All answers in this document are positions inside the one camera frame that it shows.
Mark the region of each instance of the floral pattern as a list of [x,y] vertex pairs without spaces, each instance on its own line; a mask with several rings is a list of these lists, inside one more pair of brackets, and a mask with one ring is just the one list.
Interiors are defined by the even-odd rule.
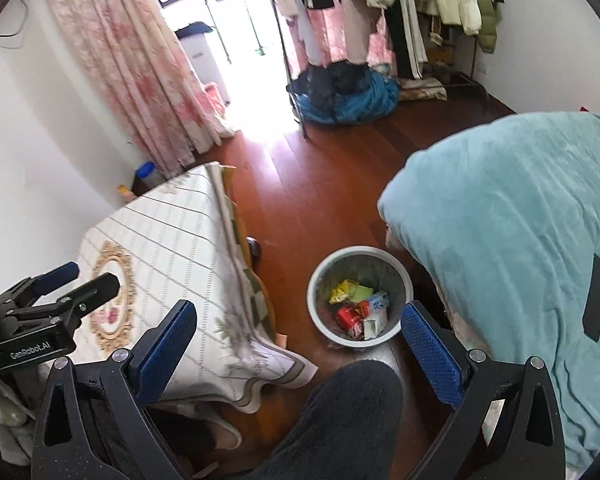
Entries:
[[157,0],[48,1],[96,88],[167,176],[233,137]]

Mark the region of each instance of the bed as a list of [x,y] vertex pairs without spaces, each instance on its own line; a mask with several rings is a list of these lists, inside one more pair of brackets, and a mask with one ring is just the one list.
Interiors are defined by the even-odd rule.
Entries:
[[216,162],[195,168],[86,232],[80,280],[112,272],[121,287],[75,332],[75,363],[130,348],[186,299],[196,306],[198,328],[162,401],[219,400],[251,413],[264,383],[297,388],[311,380],[311,362],[273,343],[275,312],[227,194],[232,173]]
[[[600,116],[521,114],[451,136],[413,154],[378,207],[466,348],[545,360],[568,476],[585,471],[600,453],[600,334],[583,329],[600,259]],[[494,405],[487,439],[497,416]]]

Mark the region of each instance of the white wall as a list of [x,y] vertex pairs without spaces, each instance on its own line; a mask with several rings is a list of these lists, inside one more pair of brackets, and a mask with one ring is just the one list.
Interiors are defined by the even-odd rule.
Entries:
[[[0,39],[1,46],[12,47],[0,49],[6,65],[2,76],[10,78],[13,91],[89,186],[117,208],[123,202],[116,187],[130,186],[144,157],[91,87],[47,1],[25,1],[24,30],[17,38]],[[11,0],[0,16],[0,34],[17,30],[23,15],[20,1]]]
[[[70,57],[46,1],[26,1],[22,33],[0,39],[0,292],[75,259],[142,161]],[[10,2],[0,34],[23,15]]]
[[[475,77],[517,112],[600,112],[600,20],[586,0],[505,0],[493,55],[478,48]],[[473,41],[458,49],[471,67]]]

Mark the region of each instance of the person's leg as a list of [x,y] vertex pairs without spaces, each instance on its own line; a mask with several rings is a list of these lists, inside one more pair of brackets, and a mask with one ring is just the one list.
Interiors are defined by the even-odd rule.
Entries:
[[298,423],[245,479],[387,479],[401,409],[402,385],[387,365],[341,368],[312,392]]

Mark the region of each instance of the metal pole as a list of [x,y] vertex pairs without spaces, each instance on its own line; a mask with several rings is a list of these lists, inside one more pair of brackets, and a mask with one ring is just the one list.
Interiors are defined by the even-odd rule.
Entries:
[[222,34],[220,34],[220,29],[218,28],[216,19],[214,18],[213,13],[211,12],[211,7],[209,6],[209,2],[207,0],[204,0],[204,1],[205,1],[205,5],[206,5],[206,10],[208,10],[208,12],[209,12],[209,17],[211,18],[211,21],[214,24],[214,29],[216,30],[216,33],[218,34],[218,38],[220,39],[220,44],[222,45],[222,49],[224,50],[224,55],[226,56],[227,63],[231,64],[231,58],[229,57],[229,51],[226,49],[226,45],[224,44],[224,40],[222,39]]
[[251,28],[253,29],[253,35],[256,37],[256,41],[258,42],[258,54],[264,56],[264,48],[260,43],[260,38],[258,37],[258,33],[256,31],[256,26],[253,24],[253,19],[251,19],[251,13],[249,12],[249,6],[247,5],[247,0],[243,0],[244,8],[247,10],[247,16],[249,17],[249,21],[251,22]]
[[[269,1],[271,3],[271,10],[273,10],[273,15],[276,18],[276,24],[278,25],[278,34],[280,35],[280,45],[282,46],[282,57],[284,58],[284,61],[285,61],[286,81],[289,84],[291,84],[291,81],[292,81],[291,69],[289,68],[289,58],[288,58],[288,55],[286,54],[285,40],[284,40],[284,37],[282,36],[282,26],[280,25],[280,17],[278,16],[278,10],[276,9],[275,0],[269,0]],[[291,106],[295,110],[296,117],[298,118],[298,122],[300,123],[300,129],[302,130],[302,136],[305,139],[308,139],[309,135],[307,135],[306,127],[304,126],[304,119],[302,118],[302,112],[300,111],[300,108],[298,107],[298,102],[296,102],[296,96],[291,91],[289,91],[288,94],[289,94],[289,102],[291,102]]]

